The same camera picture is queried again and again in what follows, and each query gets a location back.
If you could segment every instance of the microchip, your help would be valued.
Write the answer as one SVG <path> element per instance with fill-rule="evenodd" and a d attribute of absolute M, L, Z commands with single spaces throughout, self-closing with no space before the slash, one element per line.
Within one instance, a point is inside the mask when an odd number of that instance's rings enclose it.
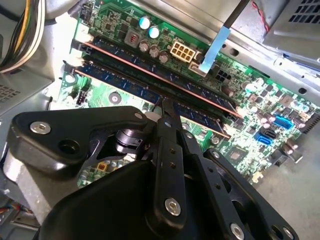
<path fill-rule="evenodd" d="M 282 111 L 282 115 L 288 116 L 292 112 L 292 109 L 290 107 L 286 107 Z"/>
<path fill-rule="evenodd" d="M 291 96 L 289 96 L 288 94 L 284 94 L 283 97 L 280 99 L 279 103 L 282 104 L 284 107 L 289 107 L 293 101 L 294 99 Z"/>
<path fill-rule="evenodd" d="M 162 34 L 163 34 L 163 35 L 169 35 L 169 31 L 168 31 L 167 29 L 163 29 L 163 30 L 162 30 Z"/>
<path fill-rule="evenodd" d="M 259 97 L 255 100 L 255 102 L 256 102 L 257 104 L 260 104 L 260 103 L 263 102 L 263 100 L 264 100 L 264 99 L 259 96 Z"/>
<path fill-rule="evenodd" d="M 234 165 L 238 165 L 246 156 L 248 152 L 238 148 L 236 146 L 232 147 L 227 153 L 226 158 Z"/>
<path fill-rule="evenodd" d="M 124 31 L 119 31 L 119 33 L 118 33 L 118 38 L 119 39 L 124 39 L 125 37 L 126 37 L 126 33 L 124 32 Z"/>
<path fill-rule="evenodd" d="M 249 134 L 252 134 L 252 135 L 253 135 L 253 134 L 256 132 L 256 130 L 257 130 L 257 129 L 256 129 L 254 126 L 251 126 L 251 127 L 248 128 L 247 132 L 248 132 Z"/>
<path fill-rule="evenodd" d="M 264 98 L 265 96 L 267 96 L 267 94 L 268 94 L 268 91 L 263 90 L 263 92 L 260 94 L 260 96 Z"/>
<path fill-rule="evenodd" d="M 276 93 L 275 93 L 275 96 L 277 98 L 280 98 L 282 96 L 282 94 L 284 94 L 281 90 L 278 90 Z"/>
<path fill-rule="evenodd" d="M 296 111 L 293 111 L 289 114 L 289 118 L 294 119 L 294 118 L 298 118 L 299 117 L 299 113 L 297 113 Z"/>
<path fill-rule="evenodd" d="M 238 130 L 241 130 L 244 127 L 244 120 L 242 118 L 239 118 L 235 123 L 234 127 Z"/>
<path fill-rule="evenodd" d="M 133 48 L 137 48 L 141 41 L 141 38 L 142 36 L 139 32 L 129 29 L 125 35 L 124 43 Z"/>
<path fill-rule="evenodd" d="M 272 89 L 274 89 L 274 87 L 272 85 L 268 85 L 266 86 L 265 90 L 267 90 L 268 92 L 271 92 Z"/>
<path fill-rule="evenodd" d="M 122 25 L 121 25 L 121 27 L 120 27 L 120 31 L 122 31 L 122 32 L 126 32 L 126 31 L 128 31 L 128 28 L 129 28 L 129 26 L 128 26 L 128 25 L 126 25 L 126 24 L 122 23 Z"/>
<path fill-rule="evenodd" d="M 248 101 L 253 103 L 257 100 L 258 96 L 254 95 L 254 94 L 251 94 L 248 98 Z"/>
<path fill-rule="evenodd" d="M 138 19 L 135 19 L 135 18 L 131 18 L 130 24 L 131 24 L 131 26 L 133 26 L 133 27 L 137 27 L 138 24 L 139 24 L 139 20 L 138 20 Z"/>

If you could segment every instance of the black plastic part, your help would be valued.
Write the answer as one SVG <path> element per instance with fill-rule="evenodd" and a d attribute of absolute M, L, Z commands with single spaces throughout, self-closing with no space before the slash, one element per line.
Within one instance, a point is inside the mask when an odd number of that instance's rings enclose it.
<path fill-rule="evenodd" d="M 32 132 L 33 122 L 48 123 L 50 133 Z M 147 118 L 132 106 L 24 112 L 13 118 L 7 142 L 12 155 L 23 163 L 51 176 L 70 178 L 93 154 L 90 146 L 99 140 L 97 136 L 106 141 L 118 130 L 142 130 L 146 125 Z"/>

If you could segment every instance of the capacitor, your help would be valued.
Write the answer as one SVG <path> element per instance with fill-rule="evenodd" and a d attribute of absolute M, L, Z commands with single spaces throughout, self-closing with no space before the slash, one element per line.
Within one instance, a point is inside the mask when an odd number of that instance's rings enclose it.
<path fill-rule="evenodd" d="M 152 39 L 156 39 L 157 37 L 159 37 L 160 31 L 159 28 L 157 26 L 152 26 L 149 29 L 149 36 Z"/>
<path fill-rule="evenodd" d="M 88 170 L 85 169 L 81 172 L 81 174 L 79 176 L 79 180 L 85 181 L 88 178 L 88 176 L 89 176 L 89 172 L 88 172 Z"/>
<path fill-rule="evenodd" d="M 67 74 L 64 79 L 68 84 L 73 84 L 76 81 L 75 77 L 70 74 Z"/>
<path fill-rule="evenodd" d="M 306 126 L 306 124 L 300 118 L 297 117 L 294 117 L 292 119 L 292 122 L 294 123 L 294 125 L 296 125 L 298 129 L 302 129 Z"/>
<path fill-rule="evenodd" d="M 227 95 L 229 98 L 231 98 L 231 97 L 235 94 L 235 92 L 232 91 L 232 89 L 231 89 L 230 87 L 228 87 L 228 86 L 222 86 L 222 87 L 221 87 L 221 91 L 222 91 L 225 95 Z"/>
<path fill-rule="evenodd" d="M 284 151 L 284 153 L 287 155 L 291 155 L 294 152 L 293 149 L 286 143 L 283 144 L 281 148 Z"/>
<path fill-rule="evenodd" d="M 266 122 L 262 125 L 265 129 L 269 129 L 271 127 L 271 124 Z"/>
<path fill-rule="evenodd" d="M 243 82 L 241 84 L 241 88 L 245 90 L 247 93 L 254 93 L 257 90 L 257 87 L 249 81 Z"/>
<path fill-rule="evenodd" d="M 152 58 L 157 58 L 160 54 L 160 50 L 158 45 L 152 45 L 149 50 L 149 54 Z"/>
<path fill-rule="evenodd" d="M 148 40 L 142 40 L 139 43 L 139 49 L 141 52 L 146 53 L 149 50 L 149 42 Z"/>
<path fill-rule="evenodd" d="M 268 122 L 268 119 L 265 118 L 265 116 L 261 112 L 258 112 L 256 116 L 260 120 L 260 123 L 265 124 L 266 122 Z"/>
<path fill-rule="evenodd" d="M 218 145 L 220 143 L 220 139 L 218 137 L 211 138 L 211 143 L 213 145 Z"/>
<path fill-rule="evenodd" d="M 299 147 L 296 141 L 292 138 L 288 138 L 288 140 L 286 141 L 286 144 L 293 150 L 296 150 Z"/>
<path fill-rule="evenodd" d="M 142 18 L 140 18 L 139 21 L 139 27 L 142 29 L 148 29 L 151 25 L 151 21 L 147 16 L 143 16 Z"/>
<path fill-rule="evenodd" d="M 117 166 L 117 163 L 115 161 L 112 161 L 111 164 L 106 169 L 106 172 L 107 173 L 113 172 L 115 170 L 116 166 Z"/>
<path fill-rule="evenodd" d="M 186 122 L 183 122 L 183 123 L 182 123 L 182 129 L 189 131 L 189 130 L 190 130 L 189 124 L 186 123 Z"/>
<path fill-rule="evenodd" d="M 248 105 L 248 108 L 249 108 L 250 112 L 252 112 L 252 113 L 254 113 L 254 114 L 258 111 L 257 106 L 254 105 L 253 103 L 249 104 L 249 105 Z"/>
<path fill-rule="evenodd" d="M 266 112 L 264 117 L 268 120 L 269 123 L 273 123 L 276 120 L 276 117 L 273 116 L 270 112 Z"/>
<path fill-rule="evenodd" d="M 159 61 L 162 64 L 166 64 L 169 61 L 169 54 L 166 51 L 161 51 L 159 55 Z"/>

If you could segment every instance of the small connector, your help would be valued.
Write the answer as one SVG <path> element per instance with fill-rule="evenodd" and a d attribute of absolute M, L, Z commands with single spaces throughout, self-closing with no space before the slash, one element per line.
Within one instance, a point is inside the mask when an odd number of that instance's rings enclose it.
<path fill-rule="evenodd" d="M 196 51 L 175 40 L 172 44 L 170 54 L 183 62 L 190 63 L 194 58 Z"/>

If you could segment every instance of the vent grille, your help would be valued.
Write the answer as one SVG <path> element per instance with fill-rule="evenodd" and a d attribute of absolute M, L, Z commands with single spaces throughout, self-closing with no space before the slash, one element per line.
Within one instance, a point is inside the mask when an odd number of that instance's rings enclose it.
<path fill-rule="evenodd" d="M 302 0 L 289 22 L 320 24 L 320 0 Z"/>
<path fill-rule="evenodd" d="M 10 87 L 0 85 L 0 103 L 4 103 L 9 99 L 12 99 L 14 96 L 20 94 L 19 91 L 16 91 Z"/>

